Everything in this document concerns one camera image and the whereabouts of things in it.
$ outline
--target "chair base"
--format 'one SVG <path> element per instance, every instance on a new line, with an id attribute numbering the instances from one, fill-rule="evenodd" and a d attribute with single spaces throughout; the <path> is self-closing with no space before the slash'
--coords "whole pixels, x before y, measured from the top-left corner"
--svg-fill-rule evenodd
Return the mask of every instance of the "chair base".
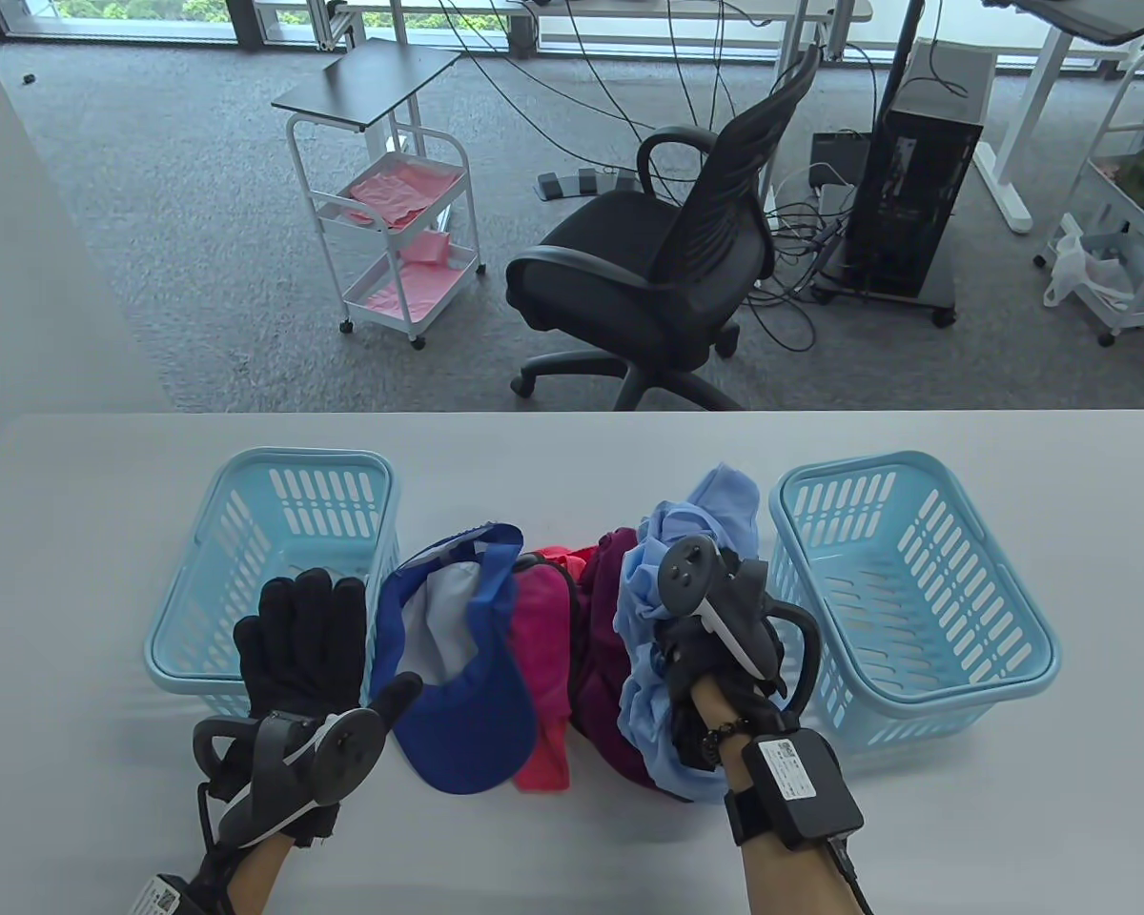
<path id="1" fill-rule="evenodd" d="M 534 392 L 534 380 L 541 375 L 599 375 L 599 377 L 622 379 L 623 387 L 614 409 L 635 409 L 650 388 L 662 388 L 670 393 L 697 404 L 704 409 L 742 409 L 728 393 L 708 384 L 691 372 L 649 371 L 628 363 L 625 358 L 599 349 L 581 349 L 572 352 L 551 352 L 546 357 L 534 357 L 525 361 L 517 377 L 511 380 L 511 391 L 517 397 L 527 398 Z"/>

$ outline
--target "light blue plastic basket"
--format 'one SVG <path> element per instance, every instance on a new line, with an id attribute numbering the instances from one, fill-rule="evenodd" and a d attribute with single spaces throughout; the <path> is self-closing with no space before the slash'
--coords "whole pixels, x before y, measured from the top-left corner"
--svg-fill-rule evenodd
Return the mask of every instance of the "light blue plastic basket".
<path id="1" fill-rule="evenodd" d="M 1056 678 L 1055 634 L 936 458 L 800 467 L 771 515 L 769 591 L 821 623 L 812 707 L 841 749 L 951 735 Z"/>
<path id="2" fill-rule="evenodd" d="M 153 683 L 200 695 L 219 714 L 248 713 L 232 627 L 257 613 L 264 582 L 317 566 L 334 580 L 355 575 L 366 582 L 372 658 L 378 589 L 398 566 L 397 509 L 398 479 L 379 454 L 238 454 L 215 476 L 145 639 Z"/>

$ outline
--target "light blue shirt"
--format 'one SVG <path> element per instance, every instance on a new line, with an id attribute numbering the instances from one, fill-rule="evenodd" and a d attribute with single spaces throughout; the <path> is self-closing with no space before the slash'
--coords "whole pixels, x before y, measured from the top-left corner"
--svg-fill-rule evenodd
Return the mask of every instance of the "light blue shirt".
<path id="1" fill-rule="evenodd" d="M 665 660 L 654 640 L 656 622 L 669 619 L 656 584 L 658 568 L 675 541 L 700 533 L 741 558 L 757 557 L 758 486 L 754 480 L 722 463 L 686 501 L 661 502 L 638 526 L 638 546 L 623 557 L 614 614 L 614 631 L 631 660 L 631 675 L 620 697 L 619 730 L 641 751 L 659 788 L 689 801 L 721 804 L 729 790 L 724 772 L 689 769 L 673 748 Z"/>

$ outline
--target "white plastic bag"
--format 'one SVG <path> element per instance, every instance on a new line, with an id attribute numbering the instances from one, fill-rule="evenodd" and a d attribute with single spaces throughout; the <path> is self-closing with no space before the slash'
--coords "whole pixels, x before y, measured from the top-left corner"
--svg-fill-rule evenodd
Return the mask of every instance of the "white plastic bag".
<path id="1" fill-rule="evenodd" d="M 1125 311 L 1136 292 L 1127 270 L 1117 260 L 1098 261 L 1086 252 L 1081 241 L 1081 226 L 1072 214 L 1065 214 L 1060 228 L 1064 237 L 1055 245 L 1055 270 L 1050 286 L 1042 296 L 1042 304 L 1056 308 L 1079 287 L 1088 287 L 1112 309 Z"/>

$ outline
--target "black computer tower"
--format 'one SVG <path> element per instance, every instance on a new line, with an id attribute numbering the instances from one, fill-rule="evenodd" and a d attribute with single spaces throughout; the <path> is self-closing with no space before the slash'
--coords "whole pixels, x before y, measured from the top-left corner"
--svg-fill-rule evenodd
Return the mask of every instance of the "black computer tower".
<path id="1" fill-rule="evenodd" d="M 847 286 L 920 294 L 980 138 L 994 73 L 995 55 L 986 49 L 916 43 L 856 188 Z"/>

